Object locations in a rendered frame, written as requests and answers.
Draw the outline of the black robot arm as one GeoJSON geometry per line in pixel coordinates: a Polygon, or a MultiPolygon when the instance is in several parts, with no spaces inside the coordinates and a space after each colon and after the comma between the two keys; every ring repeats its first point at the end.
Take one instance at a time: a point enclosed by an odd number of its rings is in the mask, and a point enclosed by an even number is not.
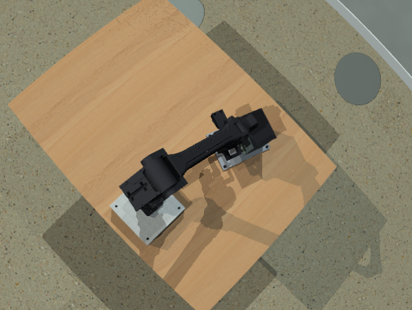
{"type": "Polygon", "coordinates": [[[135,211],[141,209],[150,216],[164,199],[188,184],[183,177],[188,169],[222,148],[239,144],[258,127],[253,114],[241,120],[233,116],[227,118],[221,109],[210,117],[219,129],[216,133],[176,154],[168,155],[164,148],[149,154],[141,160],[143,168],[119,186],[135,211]]]}

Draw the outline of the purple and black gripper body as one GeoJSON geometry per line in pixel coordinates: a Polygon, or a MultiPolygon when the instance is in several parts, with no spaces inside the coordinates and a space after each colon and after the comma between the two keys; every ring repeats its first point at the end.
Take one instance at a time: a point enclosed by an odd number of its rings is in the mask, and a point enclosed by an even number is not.
{"type": "MultiPolygon", "coordinates": [[[[239,143],[239,144],[241,144],[242,143],[242,141],[239,143]]],[[[230,149],[233,149],[234,147],[236,147],[237,145],[239,145],[239,144],[233,144],[232,146],[229,146],[229,147],[225,147],[225,148],[222,148],[222,149],[220,149],[219,151],[217,151],[217,153],[218,154],[220,154],[220,153],[224,153],[224,152],[226,152],[226,151],[229,151],[230,149]]]]}

